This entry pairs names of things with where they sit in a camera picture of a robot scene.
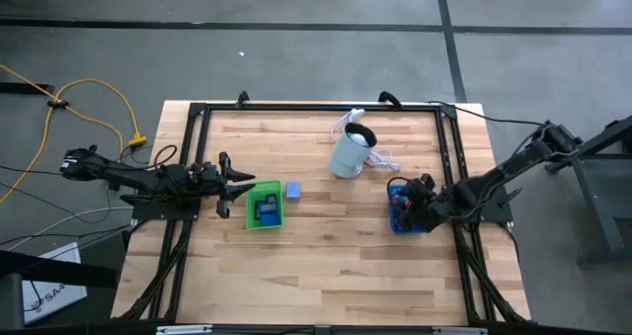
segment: yellow extension cord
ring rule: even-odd
[[[143,136],[140,133],[140,131],[138,130],[138,123],[136,122],[136,115],[134,114],[134,111],[131,108],[131,105],[129,104],[129,101],[127,100],[127,98],[119,90],[117,90],[112,85],[110,85],[110,84],[108,84],[108,83],[106,83],[104,81],[98,80],[98,79],[92,79],[92,78],[81,79],[81,80],[74,81],[74,82],[66,84],[65,86],[61,87],[61,89],[59,89],[59,91],[57,92],[56,95],[52,95],[52,94],[46,92],[45,90],[43,90],[37,84],[35,84],[32,81],[30,81],[29,79],[27,79],[27,78],[21,76],[20,74],[16,73],[15,71],[10,69],[9,67],[7,67],[7,66],[5,66],[3,64],[0,64],[0,68],[4,69],[5,71],[11,73],[12,75],[14,75],[14,76],[16,76],[18,78],[20,78],[21,80],[29,83],[34,88],[36,88],[39,91],[41,91],[42,93],[46,94],[46,96],[48,96],[48,98],[52,99],[54,102],[60,102],[62,93],[64,93],[68,88],[70,88],[72,86],[75,86],[77,84],[80,84],[80,83],[92,82],[92,83],[99,83],[99,84],[101,84],[103,86],[108,87],[110,90],[115,92],[123,100],[123,102],[127,106],[127,109],[129,110],[129,113],[131,114],[131,120],[133,121],[133,125],[134,125],[134,138],[129,141],[129,144],[130,145],[141,145],[141,144],[144,144],[145,142],[147,142],[147,137]],[[72,109],[70,107],[66,107],[65,109],[67,111],[69,111],[70,113],[74,114],[75,116],[79,117],[80,119],[86,121],[86,122],[99,124],[101,126],[105,126],[105,127],[109,128],[110,130],[112,130],[118,137],[118,149],[119,149],[119,153],[122,154],[122,151],[123,151],[122,135],[120,134],[120,131],[118,131],[114,126],[112,126],[112,125],[110,125],[110,124],[108,124],[106,122],[102,122],[100,120],[97,120],[97,119],[88,118],[88,117],[82,115],[81,113],[75,111],[74,109]],[[16,183],[13,184],[13,188],[10,189],[4,195],[4,197],[2,197],[2,199],[0,199],[0,205],[2,205],[7,200],[7,198],[9,198],[9,196],[11,196],[11,194],[14,191],[14,189],[17,188],[20,185],[20,183],[22,183],[22,180],[27,176],[29,171],[31,171],[33,166],[36,164],[36,162],[40,158],[41,152],[43,151],[43,148],[46,145],[46,139],[48,137],[48,127],[50,125],[50,118],[52,117],[52,113],[53,112],[54,112],[54,108],[48,108],[48,113],[46,114],[46,120],[45,120],[44,127],[43,127],[43,137],[41,138],[41,144],[39,145],[38,153],[35,155],[35,157],[31,161],[31,163],[29,163],[29,166],[25,170],[26,172],[23,172],[22,175],[20,176],[20,178],[18,178],[18,180],[16,181]]]

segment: gray cable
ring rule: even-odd
[[[43,230],[41,230],[41,231],[38,231],[38,232],[37,232],[37,233],[35,233],[34,235],[41,235],[41,234],[43,234],[43,233],[45,233],[45,232],[47,232],[47,231],[51,230],[52,228],[56,227],[57,225],[60,225],[60,224],[62,224],[62,223],[64,223],[64,222],[66,222],[66,221],[68,221],[68,220],[70,220],[70,219],[73,219],[73,218],[77,217],[77,216],[86,215],[86,214],[90,214],[90,213],[94,213],[94,212],[99,212],[99,211],[107,211],[107,210],[131,210],[131,209],[133,209],[133,207],[114,207],[114,208],[111,208],[111,209],[110,209],[110,208],[100,208],[100,209],[92,209],[92,210],[82,211],[82,212],[76,213],[76,214],[74,214],[74,215],[70,215],[70,216],[68,216],[68,217],[66,217],[66,218],[63,218],[62,220],[60,220],[60,221],[58,221],[58,222],[54,223],[53,225],[48,226],[47,228],[45,228],[45,229],[43,229]],[[32,239],[32,237],[28,237],[28,238],[26,238],[26,239],[24,239],[24,240],[22,240],[22,241],[18,242],[17,244],[15,244],[15,245],[11,246],[9,249],[7,249],[7,251],[13,251],[13,250],[15,250],[18,246],[22,245],[23,243],[25,243],[25,242],[27,242],[27,241],[29,241],[29,240],[31,240],[31,239]]]

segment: white cable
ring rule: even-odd
[[[338,138],[334,135],[334,133],[339,129],[341,132],[345,130],[345,126],[351,122],[357,122],[360,117],[364,114],[363,109],[353,109],[350,112],[343,115],[332,127],[332,130],[329,132],[329,135],[332,137],[334,141],[338,141]],[[388,154],[388,160],[384,157],[383,153]],[[388,150],[382,150],[379,152],[370,151],[364,163],[371,167],[389,167],[395,172],[399,172],[399,163],[392,162],[393,154]]]
[[[79,212],[79,213],[77,213],[77,214],[70,215],[70,216],[68,216],[68,217],[66,217],[66,218],[63,218],[62,220],[60,220],[60,221],[58,221],[58,222],[54,223],[53,225],[51,225],[51,226],[49,226],[49,227],[47,227],[47,228],[45,228],[45,229],[43,229],[43,230],[41,230],[41,231],[37,232],[34,236],[41,235],[41,234],[43,234],[43,233],[45,233],[45,232],[47,232],[47,231],[51,230],[52,228],[56,227],[57,225],[60,225],[60,224],[62,224],[62,223],[64,223],[64,222],[66,222],[66,221],[68,221],[68,220],[70,220],[70,219],[72,219],[72,218],[77,217],[77,216],[86,215],[86,214],[90,214],[90,213],[94,213],[94,212],[99,212],[99,211],[107,211],[107,210],[128,210],[128,209],[134,209],[134,207],[113,207],[113,208],[101,208],[101,209],[92,209],[92,210],[82,211],[82,212]],[[9,249],[7,249],[7,251],[13,251],[13,250],[15,250],[18,246],[20,246],[20,245],[22,245],[23,243],[25,243],[25,242],[27,242],[27,241],[31,240],[32,238],[33,238],[33,237],[27,237],[26,239],[24,239],[24,240],[22,240],[22,241],[18,242],[17,244],[15,244],[15,245],[11,246]]]

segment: green plastic container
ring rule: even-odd
[[[283,198],[281,195],[280,181],[258,182],[255,188],[246,193],[246,228],[249,230],[267,229],[283,226]],[[266,196],[274,194],[276,196],[276,208],[278,209],[278,225],[261,226],[255,219],[257,208],[255,202],[264,202]]]

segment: wooden tabletop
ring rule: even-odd
[[[167,144],[182,145],[189,103],[165,102],[154,153]],[[478,104],[460,107],[482,113]],[[451,227],[394,235],[387,218],[389,178],[428,172],[438,186],[444,183],[434,115],[366,113],[361,122],[377,135],[375,150],[391,151],[401,172],[365,168],[354,180],[337,178],[327,167],[334,147],[329,132],[341,115],[213,112],[204,160],[216,163],[218,153],[226,151],[233,168],[257,175],[256,181],[300,181],[301,198],[283,201],[282,228],[254,231],[245,226],[245,197],[230,206],[229,219],[215,214],[216,198],[202,202],[189,247],[179,322],[466,323]],[[493,168],[485,121],[460,112],[458,118],[470,175]],[[453,156],[449,128],[447,133]],[[178,155],[170,162],[176,163]],[[453,175],[458,179],[458,171]],[[164,228],[163,221],[149,221],[133,234],[113,316],[125,312],[154,276]],[[490,277],[528,318],[512,241],[495,224],[482,224],[480,232]],[[166,285],[162,311],[171,276]],[[476,282],[474,289],[483,314]]]

